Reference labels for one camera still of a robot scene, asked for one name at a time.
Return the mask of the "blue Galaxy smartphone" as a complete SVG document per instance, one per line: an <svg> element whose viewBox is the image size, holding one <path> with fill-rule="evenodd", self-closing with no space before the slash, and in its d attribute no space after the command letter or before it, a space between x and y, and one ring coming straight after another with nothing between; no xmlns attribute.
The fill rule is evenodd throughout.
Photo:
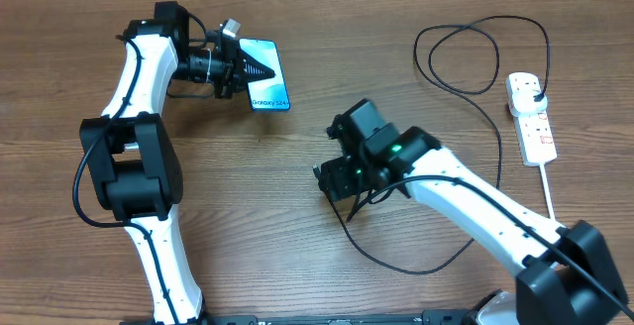
<svg viewBox="0 0 634 325"><path fill-rule="evenodd" d="M275 77L248 84L248 95L254 111L287 112L290 99L276 43L267 40L240 39L240 48L259 62L272 68Z"/></svg>

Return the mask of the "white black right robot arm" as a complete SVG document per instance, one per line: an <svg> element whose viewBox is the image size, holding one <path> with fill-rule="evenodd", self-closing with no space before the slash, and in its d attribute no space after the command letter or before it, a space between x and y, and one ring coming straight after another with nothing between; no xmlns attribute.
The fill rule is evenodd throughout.
<svg viewBox="0 0 634 325"><path fill-rule="evenodd" d="M326 130L342 156L315 167L329 203L353 197L357 213L393 190L447 217L513 277L466 311L464 324L607 324L632 316L628 295L598 229L574 226L522 206L470 171L418 127L405 132L363 99Z"/></svg>

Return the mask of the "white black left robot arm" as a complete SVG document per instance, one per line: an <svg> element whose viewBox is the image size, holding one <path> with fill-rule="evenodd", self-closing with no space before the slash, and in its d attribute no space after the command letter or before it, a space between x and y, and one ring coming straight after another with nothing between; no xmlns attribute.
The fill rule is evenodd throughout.
<svg viewBox="0 0 634 325"><path fill-rule="evenodd" d="M92 227L121 228L140 257L154 303L152 324L213 324L185 253L179 225L182 169L162 110L175 80L212 85L211 96L245 91L255 111L287 111L275 42L241 38L239 22L190 36L196 17L175 1L121 35L125 65L100 117L79 130L83 157L72 187L75 212Z"/></svg>

